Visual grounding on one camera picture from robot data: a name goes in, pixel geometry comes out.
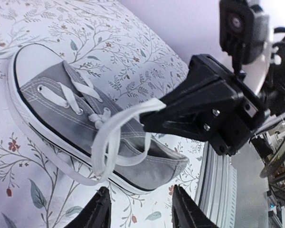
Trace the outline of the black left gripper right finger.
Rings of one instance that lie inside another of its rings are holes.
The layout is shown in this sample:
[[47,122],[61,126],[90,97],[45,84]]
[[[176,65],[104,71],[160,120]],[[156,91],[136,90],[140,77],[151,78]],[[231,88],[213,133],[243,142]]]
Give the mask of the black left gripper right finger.
[[172,195],[172,223],[174,228],[213,228],[207,218],[185,189],[174,185]]

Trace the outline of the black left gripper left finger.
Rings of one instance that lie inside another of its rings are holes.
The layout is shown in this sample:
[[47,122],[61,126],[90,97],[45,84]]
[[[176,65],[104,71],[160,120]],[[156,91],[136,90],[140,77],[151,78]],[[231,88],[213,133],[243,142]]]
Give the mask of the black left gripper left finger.
[[101,187],[65,228],[110,228],[111,208],[110,191]]

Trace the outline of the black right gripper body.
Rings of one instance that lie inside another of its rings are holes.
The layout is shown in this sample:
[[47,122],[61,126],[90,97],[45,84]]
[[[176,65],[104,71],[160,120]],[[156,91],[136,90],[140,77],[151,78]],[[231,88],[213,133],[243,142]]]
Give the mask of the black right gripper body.
[[218,155],[236,154],[265,122],[267,108],[240,76],[211,55],[192,56],[190,73],[210,80],[201,96],[206,111],[197,116],[198,123],[209,126],[210,145]]

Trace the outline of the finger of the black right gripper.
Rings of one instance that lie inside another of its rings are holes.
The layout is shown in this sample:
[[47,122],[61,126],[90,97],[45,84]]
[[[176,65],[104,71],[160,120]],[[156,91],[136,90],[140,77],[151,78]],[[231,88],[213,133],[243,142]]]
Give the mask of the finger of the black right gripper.
[[238,104],[238,87],[220,77],[186,79],[160,98],[166,107],[140,115],[146,132],[208,141]]

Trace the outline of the grey sneaker with red sole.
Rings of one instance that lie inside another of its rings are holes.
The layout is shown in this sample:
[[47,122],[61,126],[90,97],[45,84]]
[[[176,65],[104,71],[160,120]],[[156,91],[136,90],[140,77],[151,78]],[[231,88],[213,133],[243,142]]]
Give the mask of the grey sneaker with red sole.
[[177,177],[189,159],[143,130],[126,111],[53,50],[29,44],[11,58],[7,98],[21,131],[64,174],[94,186],[110,181],[147,194]]

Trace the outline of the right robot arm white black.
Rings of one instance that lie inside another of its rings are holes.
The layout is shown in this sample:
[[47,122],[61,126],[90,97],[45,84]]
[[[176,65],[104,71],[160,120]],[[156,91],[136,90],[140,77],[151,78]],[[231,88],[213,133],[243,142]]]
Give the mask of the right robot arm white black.
[[186,79],[161,98],[166,107],[140,115],[144,130],[209,142],[218,155],[236,154],[270,115],[285,117],[285,36],[275,47],[282,61],[271,64],[257,95],[214,57],[193,55]]

